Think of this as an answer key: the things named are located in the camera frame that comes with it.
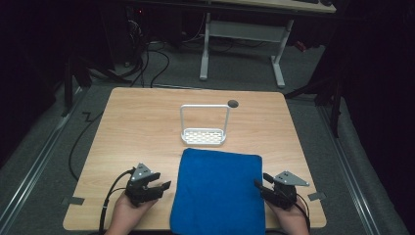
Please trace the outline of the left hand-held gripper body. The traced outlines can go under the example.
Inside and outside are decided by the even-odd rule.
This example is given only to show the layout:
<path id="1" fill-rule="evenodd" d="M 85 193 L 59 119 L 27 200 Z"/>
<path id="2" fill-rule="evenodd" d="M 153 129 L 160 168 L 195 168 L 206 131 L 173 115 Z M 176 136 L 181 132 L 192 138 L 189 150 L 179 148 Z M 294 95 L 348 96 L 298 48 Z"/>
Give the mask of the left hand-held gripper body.
<path id="1" fill-rule="evenodd" d="M 149 192 L 147 186 L 143 185 L 144 178 L 153 173 L 147 166 L 138 164 L 126 184 L 125 195 L 130 200 L 134 207 L 139 207 L 141 204 L 150 202 L 162 197 L 163 192 Z"/>

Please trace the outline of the blue towel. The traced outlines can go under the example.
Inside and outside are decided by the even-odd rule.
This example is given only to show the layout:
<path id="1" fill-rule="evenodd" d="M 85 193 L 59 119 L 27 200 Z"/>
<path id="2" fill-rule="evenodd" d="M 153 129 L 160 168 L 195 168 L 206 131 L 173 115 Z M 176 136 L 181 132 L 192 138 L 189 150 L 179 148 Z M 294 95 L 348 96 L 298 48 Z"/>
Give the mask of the blue towel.
<path id="1" fill-rule="evenodd" d="M 265 209 L 254 186 L 262 158 L 186 149 L 170 215 L 175 235 L 264 235 Z"/>

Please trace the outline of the white-legged desk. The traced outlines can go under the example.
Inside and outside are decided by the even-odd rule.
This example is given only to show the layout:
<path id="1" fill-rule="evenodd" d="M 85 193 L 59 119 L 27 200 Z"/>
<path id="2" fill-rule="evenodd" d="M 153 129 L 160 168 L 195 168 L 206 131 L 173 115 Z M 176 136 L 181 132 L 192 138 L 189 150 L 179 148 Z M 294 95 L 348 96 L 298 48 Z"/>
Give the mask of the white-legged desk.
<path id="1" fill-rule="evenodd" d="M 337 9 L 325 0 L 143 0 L 150 7 L 177 8 L 205 13 L 204 49 L 201 58 L 200 80 L 208 79 L 209 42 L 212 37 L 243 39 L 277 43 L 275 54 L 270 57 L 274 77 L 279 88 L 285 87 L 280 60 L 292 31 L 296 17 L 331 17 Z M 211 14 L 250 14 L 283 18 L 282 25 L 239 23 L 213 20 Z"/>

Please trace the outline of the person's left hand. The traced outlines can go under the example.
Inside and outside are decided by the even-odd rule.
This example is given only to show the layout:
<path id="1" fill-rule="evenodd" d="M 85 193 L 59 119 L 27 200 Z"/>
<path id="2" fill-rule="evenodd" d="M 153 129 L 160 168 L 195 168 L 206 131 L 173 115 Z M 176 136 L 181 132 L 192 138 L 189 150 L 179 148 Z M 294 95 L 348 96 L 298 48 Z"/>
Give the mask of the person's left hand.
<path id="1" fill-rule="evenodd" d="M 157 200 L 153 200 L 135 207 L 122 193 L 115 202 L 112 221 L 104 235 L 128 235 L 156 202 Z"/>

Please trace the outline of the person's right hand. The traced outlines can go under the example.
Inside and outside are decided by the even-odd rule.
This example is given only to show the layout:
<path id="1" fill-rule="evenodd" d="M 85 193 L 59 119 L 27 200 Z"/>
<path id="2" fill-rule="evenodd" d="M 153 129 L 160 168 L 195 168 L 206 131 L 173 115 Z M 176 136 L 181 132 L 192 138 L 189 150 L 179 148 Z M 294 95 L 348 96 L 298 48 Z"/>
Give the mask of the person's right hand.
<path id="1" fill-rule="evenodd" d="M 289 235 L 309 235 L 310 232 L 307 228 L 306 219 L 302 213 L 305 210 L 305 206 L 301 201 L 297 202 L 296 206 L 292 206 L 289 209 L 283 210 L 278 208 L 268 201 L 266 204 L 270 207 L 276 216 L 282 229 Z"/>

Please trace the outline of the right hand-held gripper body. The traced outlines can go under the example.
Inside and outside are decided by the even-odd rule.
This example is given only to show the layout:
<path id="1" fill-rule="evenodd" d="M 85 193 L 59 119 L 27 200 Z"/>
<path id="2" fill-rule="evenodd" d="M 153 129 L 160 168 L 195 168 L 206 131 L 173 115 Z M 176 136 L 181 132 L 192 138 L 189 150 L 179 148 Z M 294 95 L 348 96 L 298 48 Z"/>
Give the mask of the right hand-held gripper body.
<path id="1" fill-rule="evenodd" d="M 295 174 L 285 170 L 273 176 L 275 182 L 271 183 L 273 187 L 273 196 L 264 198 L 272 205 L 286 210 L 297 202 L 297 186 L 308 187 L 309 183 Z"/>

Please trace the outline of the white towel rack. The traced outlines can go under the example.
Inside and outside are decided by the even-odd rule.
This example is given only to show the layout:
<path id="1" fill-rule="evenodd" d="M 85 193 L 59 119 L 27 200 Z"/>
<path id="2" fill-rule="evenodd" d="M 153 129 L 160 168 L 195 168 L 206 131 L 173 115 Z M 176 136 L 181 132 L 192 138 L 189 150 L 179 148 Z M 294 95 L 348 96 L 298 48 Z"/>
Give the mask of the white towel rack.
<path id="1" fill-rule="evenodd" d="M 186 127 L 184 111 L 186 109 L 225 109 L 226 115 L 222 128 L 218 127 Z M 231 107 L 229 105 L 187 104 L 180 107 L 181 139 L 188 146 L 220 146 L 226 140 L 227 124 Z"/>

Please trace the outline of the black stand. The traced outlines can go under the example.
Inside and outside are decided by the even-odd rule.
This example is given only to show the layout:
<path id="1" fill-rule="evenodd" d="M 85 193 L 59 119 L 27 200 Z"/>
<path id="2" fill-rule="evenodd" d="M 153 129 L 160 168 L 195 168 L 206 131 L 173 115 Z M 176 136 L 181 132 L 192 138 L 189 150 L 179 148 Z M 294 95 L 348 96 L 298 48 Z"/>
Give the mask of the black stand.
<path id="1" fill-rule="evenodd" d="M 66 117 L 74 107 L 73 82 L 76 81 L 80 88 L 89 88 L 92 85 L 90 70 L 97 71 L 98 73 L 116 82 L 128 83 L 128 80 L 122 78 L 120 75 L 117 75 L 114 72 L 109 71 L 90 60 L 87 60 L 86 58 L 70 56 L 65 64 L 64 117 Z"/>
<path id="2" fill-rule="evenodd" d="M 295 91 L 285 94 L 286 99 L 293 99 L 301 94 L 315 93 L 314 103 L 316 106 L 331 105 L 332 110 L 329 117 L 329 127 L 332 134 L 338 138 L 338 121 L 341 114 L 342 82 L 336 78 L 326 78 L 311 82 Z"/>

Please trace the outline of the metal floor rail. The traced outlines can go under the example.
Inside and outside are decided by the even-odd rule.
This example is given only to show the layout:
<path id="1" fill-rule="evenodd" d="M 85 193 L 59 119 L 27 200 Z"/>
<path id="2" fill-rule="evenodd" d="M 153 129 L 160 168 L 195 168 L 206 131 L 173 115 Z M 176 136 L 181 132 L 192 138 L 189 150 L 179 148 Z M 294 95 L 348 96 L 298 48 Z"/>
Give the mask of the metal floor rail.
<path id="1" fill-rule="evenodd" d="M 0 235 L 9 235 L 39 178 L 62 139 L 69 120 L 87 94 L 87 88 L 74 90 L 71 108 L 55 103 L 29 130 L 6 164 L 0 169 Z"/>
<path id="2" fill-rule="evenodd" d="M 345 180 L 346 187 L 351 196 L 354 207 L 362 222 L 366 235 L 381 235 L 379 227 L 367 203 L 366 197 L 364 196 L 359 182 L 347 160 L 346 152 L 340 140 L 334 135 L 332 131 L 328 111 L 324 107 L 317 107 L 316 110 L 322 118 L 325 129 L 328 132 L 330 140 L 335 148 L 336 157 L 339 162 L 341 173 Z"/>

